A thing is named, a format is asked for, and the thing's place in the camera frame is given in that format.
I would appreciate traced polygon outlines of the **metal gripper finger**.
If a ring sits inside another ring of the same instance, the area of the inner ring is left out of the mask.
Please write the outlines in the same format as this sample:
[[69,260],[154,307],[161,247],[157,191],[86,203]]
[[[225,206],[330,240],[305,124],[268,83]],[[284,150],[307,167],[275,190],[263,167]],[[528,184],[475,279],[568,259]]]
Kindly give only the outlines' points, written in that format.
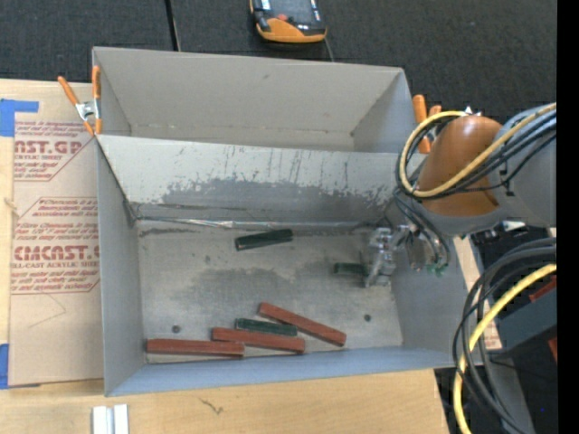
[[374,229],[370,233],[368,241],[370,258],[372,260],[391,260],[393,258],[392,239],[393,231],[390,228]]
[[364,286],[385,286],[390,282],[394,273],[394,261],[389,255],[375,254],[369,265],[368,273],[364,277]]

